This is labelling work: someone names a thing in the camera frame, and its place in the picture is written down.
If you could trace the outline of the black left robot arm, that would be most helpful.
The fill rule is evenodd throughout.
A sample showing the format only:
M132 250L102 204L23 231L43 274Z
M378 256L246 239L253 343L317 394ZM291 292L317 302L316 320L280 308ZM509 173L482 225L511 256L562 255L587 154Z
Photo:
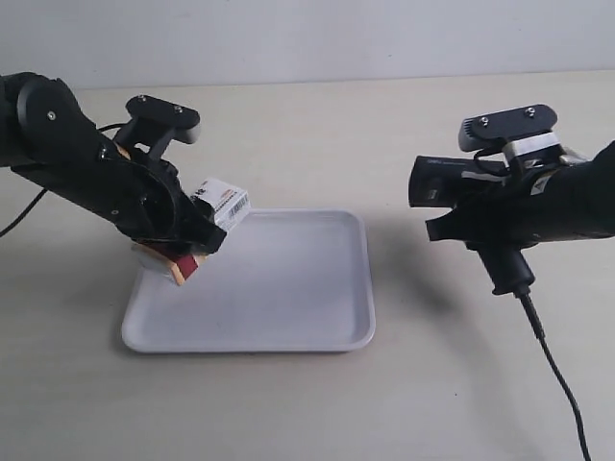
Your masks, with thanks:
M186 194L163 159L173 142L196 142L195 109L139 94L113 137L82 111L61 79L33 72L1 79L1 165L112 223L140 244L217 252L227 231L214 209Z

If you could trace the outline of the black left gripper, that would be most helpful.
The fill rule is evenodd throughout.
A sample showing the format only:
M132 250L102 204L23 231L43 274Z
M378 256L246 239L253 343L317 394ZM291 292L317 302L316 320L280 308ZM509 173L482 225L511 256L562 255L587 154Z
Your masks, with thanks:
M213 206L183 195L156 170L126 158L110 143L97 145L95 214L134 241L168 242L179 254L214 254L227 236Z

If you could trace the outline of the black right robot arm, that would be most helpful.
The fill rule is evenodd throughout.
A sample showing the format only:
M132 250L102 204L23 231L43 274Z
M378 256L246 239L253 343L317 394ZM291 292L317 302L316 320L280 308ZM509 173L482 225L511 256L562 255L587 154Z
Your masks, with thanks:
M537 243L605 239L614 236L614 144L574 166L556 170L542 191L526 191L468 208L489 243Z

